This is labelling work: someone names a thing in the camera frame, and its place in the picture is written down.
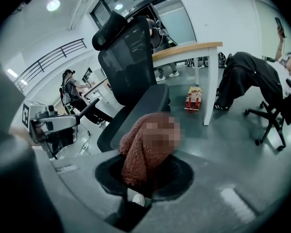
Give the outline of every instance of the office chair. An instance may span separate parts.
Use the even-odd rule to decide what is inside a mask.
[[[287,79],[286,80],[288,86],[291,88],[291,80]],[[264,133],[264,136],[262,137],[262,139],[256,139],[255,140],[255,144],[258,146],[261,143],[264,142],[264,140],[266,139],[268,133],[270,132],[271,128],[274,126],[279,134],[279,137],[282,141],[282,146],[279,146],[277,148],[278,151],[282,151],[285,147],[286,147],[286,141],[284,138],[284,135],[282,133],[282,126],[284,124],[284,121],[286,121],[286,123],[288,125],[291,124],[291,97],[287,97],[283,100],[282,104],[278,104],[278,105],[267,105],[264,101],[262,101],[262,103],[260,104],[260,108],[262,109],[263,107],[265,107],[267,112],[263,112],[263,111],[258,111],[258,110],[253,110],[253,109],[247,109],[244,112],[244,115],[247,116],[249,113],[253,113],[256,114],[260,117],[266,118],[268,120],[268,126],[267,129]],[[279,113],[281,113],[282,118],[277,118],[277,116],[279,115]]]
[[[157,84],[151,54],[150,32],[145,17],[131,22],[116,12],[93,36],[99,50],[98,61],[105,72],[116,100],[124,105],[100,135],[102,152],[117,149],[122,136],[142,116],[170,111],[169,89]]]

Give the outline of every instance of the white shirt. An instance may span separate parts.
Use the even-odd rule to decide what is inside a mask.
[[[291,96],[291,88],[288,86],[286,79],[291,80],[291,76],[289,75],[289,71],[285,68],[286,62],[291,56],[291,53],[284,54],[279,58],[278,61],[269,64],[277,71],[280,84],[282,87],[282,96],[285,99],[288,96]]]

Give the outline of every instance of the fluorescent light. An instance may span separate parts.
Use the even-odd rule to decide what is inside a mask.
[[[60,6],[60,2],[58,0],[52,0],[48,3],[47,9],[48,11],[54,11],[57,10]]]
[[[24,84],[24,85],[27,85],[28,83],[24,80],[21,80],[21,82]]]
[[[13,77],[15,77],[15,78],[17,78],[17,74],[16,73],[14,73],[11,69],[7,69],[7,72],[9,73],[9,74],[11,74]]]
[[[118,5],[116,5],[116,7],[115,7],[116,10],[120,10],[120,9],[122,9],[122,8],[123,8],[123,5],[122,5],[122,4],[118,4]]]

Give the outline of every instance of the brown textured cloth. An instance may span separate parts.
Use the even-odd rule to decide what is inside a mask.
[[[126,156],[122,178],[133,187],[155,187],[155,172],[180,141],[180,126],[167,113],[140,118],[124,135],[119,151]]]

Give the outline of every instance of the staircase railing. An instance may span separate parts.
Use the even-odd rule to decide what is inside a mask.
[[[66,58],[70,53],[82,48],[87,48],[84,43],[84,38],[69,42],[61,47],[49,52],[42,58],[34,62],[30,67],[20,74],[14,81],[15,85],[21,92],[26,90],[26,87],[33,81],[33,79],[41,72],[45,72],[45,69],[58,61],[61,58]]]

